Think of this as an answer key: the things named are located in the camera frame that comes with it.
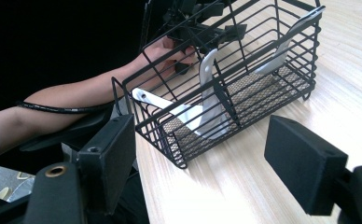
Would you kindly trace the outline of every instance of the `black wire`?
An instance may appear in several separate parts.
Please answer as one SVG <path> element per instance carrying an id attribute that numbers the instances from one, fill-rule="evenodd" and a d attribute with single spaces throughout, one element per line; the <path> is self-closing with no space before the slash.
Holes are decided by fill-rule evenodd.
<path id="1" fill-rule="evenodd" d="M 38 111 L 44 111 L 49 113 L 55 113 L 55 114 L 89 114 L 92 112 L 105 110 L 109 106 L 112 106 L 114 102 L 110 102 L 103 105 L 94 105 L 89 107 L 79 107 L 79 108 L 60 108 L 60 107 L 54 107 L 54 106 L 47 106 L 47 105 L 36 105 L 31 104 L 27 102 L 18 101 L 16 102 L 17 106 L 38 110 Z"/>

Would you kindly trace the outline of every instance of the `table surface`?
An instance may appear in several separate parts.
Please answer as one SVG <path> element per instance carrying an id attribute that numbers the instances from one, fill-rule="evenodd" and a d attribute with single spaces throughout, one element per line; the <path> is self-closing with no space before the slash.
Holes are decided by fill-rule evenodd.
<path id="1" fill-rule="evenodd" d="M 322 0 L 316 87 L 274 114 L 293 119 L 362 165 L 362 0 Z M 151 223 L 336 223 L 306 215 L 263 157 L 269 117 L 176 168 L 137 134 Z"/>

